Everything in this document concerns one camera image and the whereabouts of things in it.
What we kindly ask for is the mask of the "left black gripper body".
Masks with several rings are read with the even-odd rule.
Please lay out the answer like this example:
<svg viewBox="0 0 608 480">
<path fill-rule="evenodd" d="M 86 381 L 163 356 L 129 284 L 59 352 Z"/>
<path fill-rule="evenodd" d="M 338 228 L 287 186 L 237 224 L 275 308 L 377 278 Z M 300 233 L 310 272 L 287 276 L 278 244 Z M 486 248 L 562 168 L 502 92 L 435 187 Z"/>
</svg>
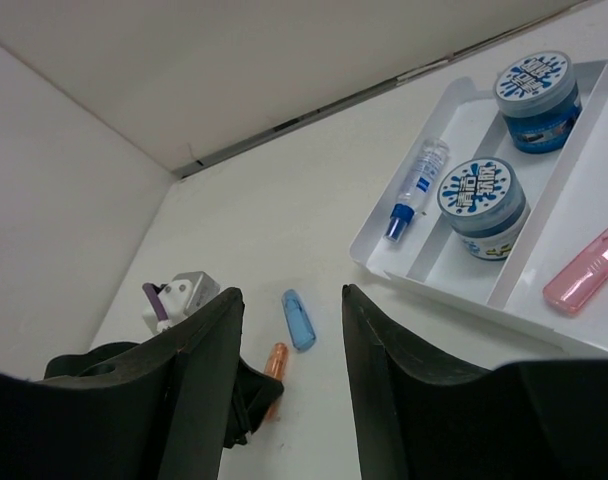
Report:
<svg viewBox="0 0 608 480">
<path fill-rule="evenodd" d="M 138 346 L 135 342 L 113 342 L 85 354 L 60 355 L 50 360 L 44 378 L 80 376 L 95 364 L 107 361 Z M 229 409 L 224 447 L 246 445 L 261 426 L 269 409 L 284 392 L 283 383 L 250 367 L 239 358 L 237 375 Z"/>
</svg>

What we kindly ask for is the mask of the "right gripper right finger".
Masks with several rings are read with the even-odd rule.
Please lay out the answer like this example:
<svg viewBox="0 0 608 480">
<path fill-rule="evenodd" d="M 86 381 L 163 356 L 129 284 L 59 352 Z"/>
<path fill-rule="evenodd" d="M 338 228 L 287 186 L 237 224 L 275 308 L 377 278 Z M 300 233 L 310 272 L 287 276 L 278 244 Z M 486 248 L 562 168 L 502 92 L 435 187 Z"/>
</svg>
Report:
<svg viewBox="0 0 608 480">
<path fill-rule="evenodd" d="M 487 370 L 342 291 L 365 479 L 608 479 L 608 359 Z"/>
</svg>

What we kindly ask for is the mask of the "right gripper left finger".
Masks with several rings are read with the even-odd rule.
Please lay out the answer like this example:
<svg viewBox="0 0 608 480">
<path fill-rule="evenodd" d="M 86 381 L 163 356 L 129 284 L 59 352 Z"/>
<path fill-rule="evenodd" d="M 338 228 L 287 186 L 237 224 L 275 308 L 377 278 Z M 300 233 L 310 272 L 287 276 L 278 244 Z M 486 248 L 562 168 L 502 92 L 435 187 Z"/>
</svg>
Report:
<svg viewBox="0 0 608 480">
<path fill-rule="evenodd" d="M 0 479 L 214 479 L 241 345 L 229 288 L 77 376 L 0 373 Z"/>
</svg>

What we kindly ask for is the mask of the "orange capped small tube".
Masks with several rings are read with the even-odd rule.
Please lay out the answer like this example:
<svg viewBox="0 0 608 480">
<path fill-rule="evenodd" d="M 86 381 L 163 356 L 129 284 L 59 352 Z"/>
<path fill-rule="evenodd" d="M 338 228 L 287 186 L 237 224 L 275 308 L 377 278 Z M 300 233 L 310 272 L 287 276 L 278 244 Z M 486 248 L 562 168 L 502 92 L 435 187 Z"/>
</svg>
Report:
<svg viewBox="0 0 608 480">
<path fill-rule="evenodd" d="M 288 358 L 288 346 L 282 342 L 276 343 L 273 346 L 269 358 L 266 362 L 264 374 L 276 380 L 282 381 L 285 376 Z M 279 402 L 280 399 L 277 399 L 271 404 L 266 415 L 264 416 L 265 422 L 271 422 L 273 420 L 278 410 Z"/>
</svg>

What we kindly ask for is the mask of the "blue capped small tube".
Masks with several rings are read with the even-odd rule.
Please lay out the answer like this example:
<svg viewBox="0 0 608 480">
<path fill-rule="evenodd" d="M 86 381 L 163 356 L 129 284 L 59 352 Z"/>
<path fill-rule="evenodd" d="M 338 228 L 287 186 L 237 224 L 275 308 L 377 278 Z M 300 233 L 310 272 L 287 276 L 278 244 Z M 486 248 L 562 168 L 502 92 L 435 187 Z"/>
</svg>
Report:
<svg viewBox="0 0 608 480">
<path fill-rule="evenodd" d="M 293 347 L 298 352 L 308 351 L 317 337 L 300 296 L 289 289 L 282 295 L 281 302 Z"/>
</svg>

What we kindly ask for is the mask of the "pink capped small tube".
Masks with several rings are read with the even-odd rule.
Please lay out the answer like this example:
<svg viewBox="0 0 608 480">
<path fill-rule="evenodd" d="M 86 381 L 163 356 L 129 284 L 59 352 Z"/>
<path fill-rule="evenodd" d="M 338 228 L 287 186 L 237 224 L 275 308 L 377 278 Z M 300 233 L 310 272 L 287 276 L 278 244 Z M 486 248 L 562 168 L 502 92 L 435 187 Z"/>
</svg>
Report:
<svg viewBox="0 0 608 480">
<path fill-rule="evenodd" d="M 565 315 L 578 314 L 608 280 L 608 228 L 542 290 L 545 302 Z"/>
</svg>

